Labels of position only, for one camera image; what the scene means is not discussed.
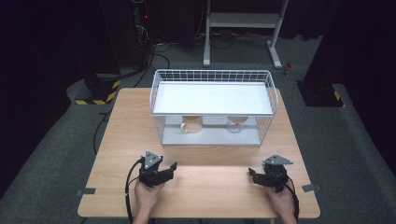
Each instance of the wire basket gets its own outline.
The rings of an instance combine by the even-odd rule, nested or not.
[[[150,107],[164,145],[259,146],[278,98],[267,70],[157,70]],[[188,116],[202,120],[198,132],[182,128]],[[234,118],[239,132],[228,128]]]

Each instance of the wooden table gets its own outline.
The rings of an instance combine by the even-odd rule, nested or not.
[[[279,109],[260,147],[162,146],[149,93],[149,88],[120,90],[86,187],[95,192],[82,196],[80,216],[127,217],[125,180],[146,150],[163,156],[159,170],[178,162],[153,217],[276,217],[262,186],[253,184],[248,175],[248,167],[263,173],[262,160],[274,154],[294,162],[285,168],[300,200],[300,217],[319,216],[315,193],[302,189],[311,183],[280,93]],[[138,175],[138,168],[131,178]],[[134,211],[134,183],[130,191]]]

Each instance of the human hand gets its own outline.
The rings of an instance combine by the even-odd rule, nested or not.
[[[288,181],[286,183],[291,189],[293,189],[293,185]],[[277,215],[282,219],[283,224],[297,224],[297,220],[294,217],[294,202],[293,196],[287,188],[284,188],[282,191],[276,193],[275,188],[265,187],[265,191],[270,198],[271,205],[273,206]]]
[[[154,186],[153,188],[147,187],[140,181],[136,181],[134,186],[134,196],[136,198],[136,216],[134,216],[134,224],[146,224],[149,221],[149,214],[152,208],[157,203],[160,191],[165,183]]]

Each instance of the dark background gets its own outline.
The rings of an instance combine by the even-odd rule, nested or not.
[[[277,11],[278,2],[213,1],[212,9]],[[157,10],[150,16],[152,27],[157,28],[153,35],[191,43],[200,27],[200,1],[146,3]],[[396,19],[390,6],[390,1],[290,1],[280,36],[324,35],[306,81],[346,86],[368,133],[394,172]],[[79,23],[87,28],[78,28]],[[69,107],[66,89],[91,74],[118,72],[105,24],[98,0],[0,3],[1,195]]]

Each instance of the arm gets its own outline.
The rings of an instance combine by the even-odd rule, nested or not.
[[[165,183],[149,188],[143,183],[136,181],[134,196],[136,197],[136,215],[133,224],[147,224],[152,208],[157,203],[160,191]]]
[[[293,186],[288,181],[287,185],[292,189]],[[271,205],[275,212],[282,220],[283,224],[297,224],[297,220],[294,217],[294,203],[291,192],[284,188],[282,191],[276,193],[274,188],[264,187],[265,191],[270,198]]]

